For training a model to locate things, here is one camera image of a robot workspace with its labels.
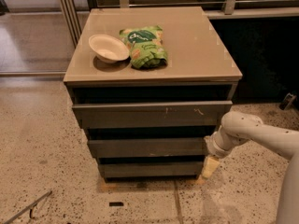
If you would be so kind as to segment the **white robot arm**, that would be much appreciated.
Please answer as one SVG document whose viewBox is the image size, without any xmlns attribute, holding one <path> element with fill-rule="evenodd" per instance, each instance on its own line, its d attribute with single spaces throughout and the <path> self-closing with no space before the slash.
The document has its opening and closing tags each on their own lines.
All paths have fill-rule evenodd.
<svg viewBox="0 0 299 224">
<path fill-rule="evenodd" d="M 220 128 L 205 138 L 208 155 L 200 176 L 209 179 L 220 159 L 249 140 L 289 161 L 280 191 L 276 224 L 299 224 L 299 132 L 266 125 L 258 117 L 230 111 L 221 119 Z"/>
</svg>

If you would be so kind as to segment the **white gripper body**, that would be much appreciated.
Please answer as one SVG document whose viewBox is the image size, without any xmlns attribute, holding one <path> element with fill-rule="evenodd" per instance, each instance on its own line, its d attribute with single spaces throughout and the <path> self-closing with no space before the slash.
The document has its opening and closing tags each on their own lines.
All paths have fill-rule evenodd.
<svg viewBox="0 0 299 224">
<path fill-rule="evenodd" d="M 237 139 L 228 134 L 222 127 L 212 135 L 206 136 L 204 140 L 208 153 L 219 159 L 227 157 L 237 145 Z"/>
</svg>

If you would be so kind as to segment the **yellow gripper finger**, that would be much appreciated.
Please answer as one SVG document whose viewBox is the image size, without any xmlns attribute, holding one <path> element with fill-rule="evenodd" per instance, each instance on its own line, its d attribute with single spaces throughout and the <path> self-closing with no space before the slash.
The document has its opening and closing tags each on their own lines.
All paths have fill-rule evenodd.
<svg viewBox="0 0 299 224">
<path fill-rule="evenodd" d="M 213 173 L 217 170 L 220 165 L 220 160 L 214 156 L 206 156 L 201 172 L 201 177 L 204 179 L 209 179 Z"/>
</svg>

